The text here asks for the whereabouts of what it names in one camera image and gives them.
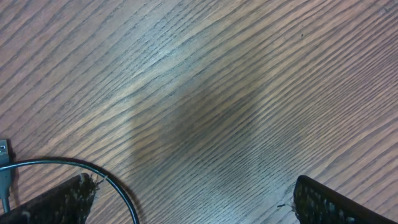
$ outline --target black cable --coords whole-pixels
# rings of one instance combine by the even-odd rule
[[[8,198],[2,199],[2,209],[4,213],[7,213],[10,211],[10,201],[8,201]]]
[[[10,170],[10,169],[15,169],[15,168],[22,167],[22,166],[30,166],[30,165],[36,165],[36,164],[65,164],[65,165],[71,165],[71,166],[78,166],[78,167],[82,167],[84,169],[88,169],[88,170],[104,177],[112,185],[112,187],[119,193],[119,195],[122,197],[122,199],[126,203],[127,207],[129,208],[130,215],[131,215],[131,218],[132,218],[134,224],[139,224],[139,220],[138,220],[136,209],[134,208],[134,204],[132,203],[132,201],[131,201],[130,197],[128,196],[128,194],[126,193],[126,191],[118,184],[117,178],[115,178],[111,173],[109,173],[102,167],[99,167],[95,164],[91,164],[91,163],[85,162],[85,161],[80,161],[78,159],[50,157],[50,158],[44,158],[44,159],[29,159],[26,161],[13,162],[11,164],[0,166],[0,172],[4,171],[4,170]]]

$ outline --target brown wood grain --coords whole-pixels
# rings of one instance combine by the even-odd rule
[[[398,222],[397,57],[395,0],[3,0],[0,135],[142,223],[298,223],[300,174]],[[79,172],[23,167],[18,201]],[[131,223],[110,186],[89,223]]]

